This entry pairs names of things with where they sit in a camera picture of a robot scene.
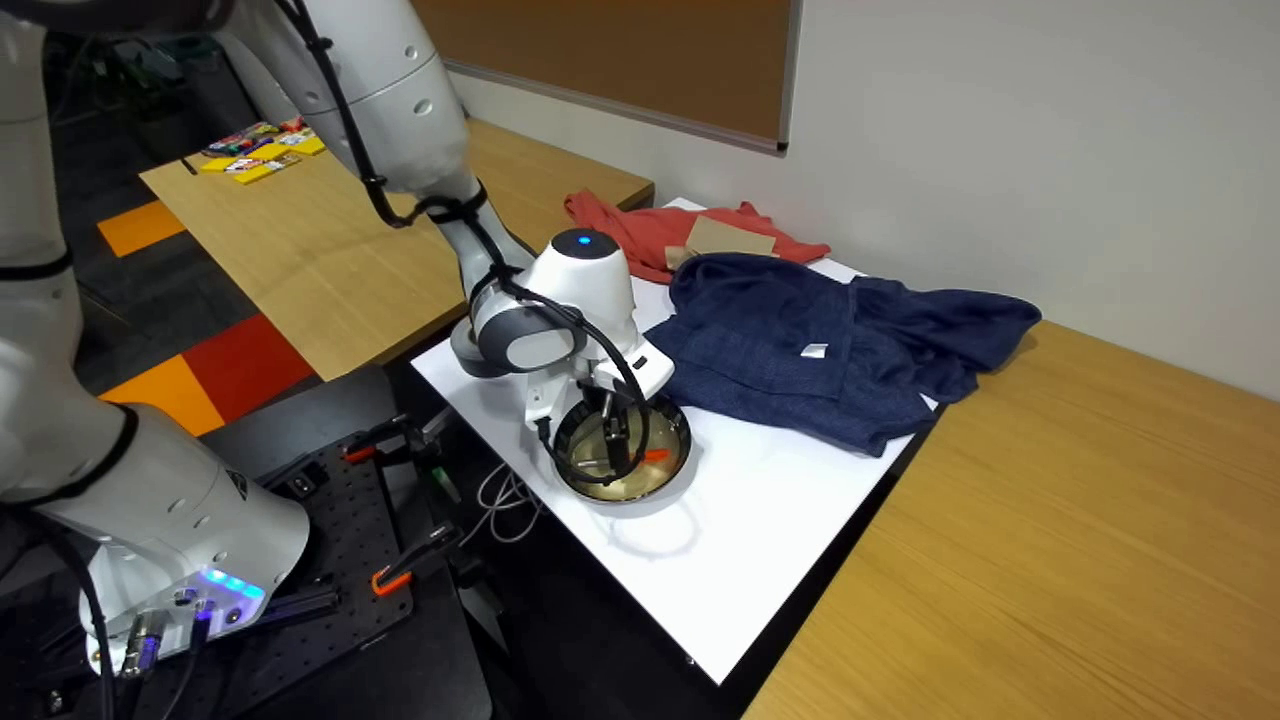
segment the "yellow object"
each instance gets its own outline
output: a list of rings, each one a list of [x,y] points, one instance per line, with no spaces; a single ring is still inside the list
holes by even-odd
[[[224,176],[226,169],[230,169],[230,157],[212,157],[199,164],[199,173],[208,173],[208,176]]]
[[[230,169],[230,181],[234,184],[254,184],[254,181],[264,181],[264,176],[274,176],[274,173],[284,173],[284,164],[243,164],[243,169]]]
[[[286,151],[284,145],[264,145],[264,149],[247,151],[247,160],[269,164],[269,160],[280,160],[284,151]]]
[[[286,157],[316,157],[324,151],[324,142],[316,132],[304,132],[297,145],[286,145]]]

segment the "wire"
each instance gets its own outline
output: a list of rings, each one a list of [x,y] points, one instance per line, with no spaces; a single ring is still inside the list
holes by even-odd
[[[556,305],[552,295],[539,295],[523,284],[517,284],[513,278],[498,278],[498,290],[513,293],[523,308],[534,305],[539,314],[548,314],[556,323],[563,328],[581,328],[586,340],[599,346],[599,354],[609,355],[609,363],[622,375],[622,390],[631,394],[631,401],[641,405],[641,444],[635,452],[626,456],[622,467],[613,467],[609,478],[586,478],[586,472],[577,472],[577,466],[552,444],[552,431],[539,428],[539,440],[543,449],[560,459],[560,467],[570,467],[577,472],[577,483],[613,483],[626,472],[635,472],[642,466],[642,452],[647,452],[647,413],[642,413],[642,390],[631,371],[631,363],[622,361],[622,354],[577,308],[563,308]]]
[[[171,687],[161,720],[171,720],[171,716],[174,716],[174,709],[180,709],[184,696],[189,696],[190,675],[196,675],[196,668],[189,668],[184,679],[174,679],[174,687]]]
[[[478,483],[474,483],[474,504],[483,510],[478,521],[469,528],[464,539],[455,539],[455,550],[469,550],[478,528],[489,528],[489,538],[496,546],[523,546],[534,528],[534,521],[543,518],[543,510],[531,500],[531,494],[523,487],[523,481],[509,467],[509,466],[496,466]],[[504,511],[517,511],[517,510],[531,510],[531,518],[523,521],[523,528],[517,533],[504,533],[498,528],[498,518]]]
[[[22,546],[0,563],[0,578],[17,574],[17,563],[21,563],[22,555],[30,555],[30,550],[40,550],[40,539],[22,539]]]
[[[112,709],[114,703],[112,635],[108,635],[103,604],[94,596],[94,585],[91,585],[79,553],[70,550],[68,533],[57,528],[51,521],[42,521],[40,511],[4,510],[4,504],[0,504],[0,511],[6,511],[6,518],[17,518],[21,525],[30,528],[30,539],[10,560],[4,560],[4,574],[10,574],[21,555],[28,555],[36,546],[42,546],[63,560],[70,585],[82,592],[87,616],[91,616],[91,642],[94,642],[94,674],[98,674],[94,703],[98,703],[98,716],[112,720],[114,716],[114,709]]]
[[[333,98],[333,104],[335,104],[335,120],[344,123],[346,151],[352,151],[352,164],[356,164],[356,173],[361,173],[361,184],[364,184],[368,206],[375,207],[375,218],[379,218],[382,223],[407,228],[416,218],[427,213],[427,206],[424,206],[424,202],[410,206],[407,218],[398,218],[398,213],[390,207],[390,202],[389,202],[389,193],[382,193],[389,181],[372,169],[372,157],[368,157],[368,145],[364,145],[364,135],[361,135],[356,112],[352,112],[352,104],[346,104],[346,98],[344,98],[344,90],[340,90],[340,81],[335,81],[335,67],[333,67],[333,62],[327,62],[333,40],[318,36],[318,30],[316,30],[316,21],[311,21],[311,11],[309,11],[304,0],[274,0],[274,8],[284,11],[284,21],[291,23],[291,33],[309,43],[309,53],[311,53],[311,62],[316,62],[316,73],[318,73],[318,81],[324,81],[324,90],[327,90],[327,98]]]

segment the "wooden desk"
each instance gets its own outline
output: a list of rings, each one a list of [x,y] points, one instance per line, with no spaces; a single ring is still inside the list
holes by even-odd
[[[566,228],[566,193],[593,187],[619,207],[650,202],[641,176],[492,123],[473,123],[469,160],[526,249]],[[464,308],[438,233],[427,220],[407,233],[382,228],[356,176],[327,151],[247,187],[190,176],[184,164],[150,169],[144,184],[318,379],[397,355],[443,332]]]
[[[747,716],[1280,716],[1280,405],[1036,328]]]

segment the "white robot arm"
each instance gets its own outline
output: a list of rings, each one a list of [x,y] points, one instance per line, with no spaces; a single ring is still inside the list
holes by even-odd
[[[616,245],[581,233],[531,259],[464,169],[464,112],[407,0],[0,0],[0,504],[91,539],[112,656],[171,596],[212,604],[212,635],[247,628],[309,546],[309,518],[234,483],[147,408],[108,408],[70,375],[79,295],[57,220],[40,43],[61,33],[217,33],[264,110],[301,110],[389,223],[427,218],[473,295],[451,332],[473,371],[519,371],[543,436],[581,386],[647,401],[670,363],[631,322]],[[379,193],[410,193],[397,218]]]

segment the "cork board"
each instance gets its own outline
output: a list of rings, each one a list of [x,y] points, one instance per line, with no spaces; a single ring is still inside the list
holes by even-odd
[[[799,0],[410,0],[461,73],[782,151]]]

